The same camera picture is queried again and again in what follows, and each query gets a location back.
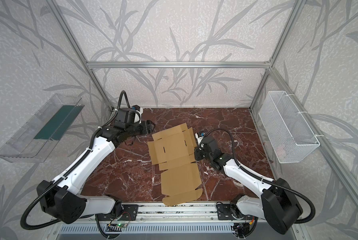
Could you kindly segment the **brown cardboard box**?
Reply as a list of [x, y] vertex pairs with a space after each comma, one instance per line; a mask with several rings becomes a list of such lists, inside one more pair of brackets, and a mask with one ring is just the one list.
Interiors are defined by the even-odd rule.
[[202, 179], [195, 159], [197, 146], [192, 128], [186, 123], [155, 133], [148, 142], [151, 163], [158, 165], [162, 202], [176, 206], [198, 200]]

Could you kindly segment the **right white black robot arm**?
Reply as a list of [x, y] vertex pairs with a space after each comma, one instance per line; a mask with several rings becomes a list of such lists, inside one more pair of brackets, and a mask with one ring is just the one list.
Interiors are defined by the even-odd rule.
[[[230, 201], [233, 218], [241, 220], [248, 216], [257, 217], [266, 220], [276, 232], [284, 235], [302, 215], [302, 207], [295, 195], [281, 188], [290, 187], [286, 181], [274, 181], [236, 163], [233, 156], [221, 152], [217, 141], [211, 136], [206, 137], [204, 133], [197, 133], [196, 140], [197, 161], [207, 160], [215, 170], [241, 183], [256, 195], [255, 198], [239, 195]], [[267, 184], [265, 180], [281, 187]]]

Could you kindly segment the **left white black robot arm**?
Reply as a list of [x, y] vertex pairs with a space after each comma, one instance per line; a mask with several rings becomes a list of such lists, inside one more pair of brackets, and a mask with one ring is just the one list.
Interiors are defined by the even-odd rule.
[[56, 220], [70, 224], [77, 219], [98, 214], [116, 216], [121, 203], [115, 197], [81, 195], [81, 187], [98, 165], [128, 138], [149, 135], [154, 123], [141, 119], [143, 109], [134, 105], [117, 110], [115, 118], [93, 134], [89, 147], [65, 171], [52, 181], [37, 187], [41, 210]]

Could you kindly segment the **black connector box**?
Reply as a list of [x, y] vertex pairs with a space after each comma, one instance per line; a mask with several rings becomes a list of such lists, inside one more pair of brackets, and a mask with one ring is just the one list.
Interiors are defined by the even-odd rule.
[[233, 235], [238, 239], [244, 239], [247, 237], [251, 232], [250, 228], [251, 225], [247, 223], [235, 223], [231, 226]]

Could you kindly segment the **green circuit board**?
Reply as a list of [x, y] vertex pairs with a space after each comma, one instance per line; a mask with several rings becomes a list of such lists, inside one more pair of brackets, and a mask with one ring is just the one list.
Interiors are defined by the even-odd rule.
[[106, 232], [121, 232], [122, 229], [127, 228], [128, 225], [129, 225], [129, 222], [124, 222], [124, 223], [110, 222], [109, 224], [106, 225], [105, 231]]

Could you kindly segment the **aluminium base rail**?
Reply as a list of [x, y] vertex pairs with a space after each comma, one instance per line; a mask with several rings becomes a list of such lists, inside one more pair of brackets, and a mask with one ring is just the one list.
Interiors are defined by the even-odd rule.
[[191, 202], [169, 207], [162, 202], [140, 202], [124, 203], [123, 205], [137, 205], [138, 210], [136, 219], [133, 221], [121, 221], [112, 214], [100, 214], [99, 221], [114, 223], [131, 222], [131, 223], [175, 223], [175, 222], [249, 222], [253, 217], [248, 216], [246, 220], [220, 220], [221, 213], [217, 210], [217, 203], [229, 204], [222, 202]]

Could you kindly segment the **clear plastic wall bin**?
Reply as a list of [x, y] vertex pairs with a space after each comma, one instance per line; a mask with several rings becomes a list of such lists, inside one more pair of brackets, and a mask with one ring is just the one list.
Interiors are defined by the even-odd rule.
[[85, 107], [81, 97], [54, 94], [1, 148], [10, 163], [43, 163]]

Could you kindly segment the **aluminium frame enclosure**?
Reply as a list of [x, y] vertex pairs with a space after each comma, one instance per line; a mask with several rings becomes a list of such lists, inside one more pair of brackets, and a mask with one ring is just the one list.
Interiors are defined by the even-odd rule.
[[[216, 68], [227, 68], [227, 69], [265, 69], [265, 75], [261, 80], [260, 86], [255, 93], [253, 102], [256, 103], [259, 97], [260, 92], [263, 90], [264, 85], [267, 82], [268, 77], [272, 77], [274, 82], [277, 83], [277, 86], [289, 94], [291, 101], [296, 105], [296, 107], [305, 112], [305, 107], [295, 96], [293, 90], [285, 82], [285, 79], [281, 76], [279, 71], [275, 67], [275, 63], [279, 54], [284, 47], [287, 38], [290, 36], [292, 28], [295, 26], [297, 19], [300, 17], [303, 7], [305, 6], [305, 1], [295, 1], [291, 15], [289, 16], [286, 26], [281, 34], [281, 37], [275, 48], [273, 56], [268, 61], [264, 62], [88, 62], [83, 55], [81, 48], [79, 47], [75, 36], [73, 35], [66, 19], [63, 16], [63, 13], [58, 6], [56, 1], [46, 1], [46, 6], [49, 13], [55, 18], [60, 29], [65, 35], [68, 43], [71, 45], [75, 54], [78, 57], [78, 60], [83, 68], [83, 72], [86, 73], [94, 84], [95, 88], [99, 91], [102, 99], [106, 103], [108, 109], [112, 109], [113, 106], [109, 100], [109, 97], [104, 92], [103, 87], [100, 85], [96, 76], [94, 75], [93, 68], [128, 68], [128, 69], [147, 69], [147, 68], [169, 68], [169, 69], [216, 69]], [[344, 162], [340, 159], [339, 155], [335, 152], [332, 145], [323, 135], [323, 132], [316, 125], [314, 120], [307, 113], [304, 114], [307, 124], [311, 127], [313, 133], [321, 135], [321, 145], [320, 151], [324, 156], [326, 162], [332, 169], [332, 172], [337, 176], [342, 186], [348, 192], [349, 197], [354, 202], [355, 206], [358, 208], [358, 181], [356, 178], [351, 175], [350, 170], [345, 166]]]

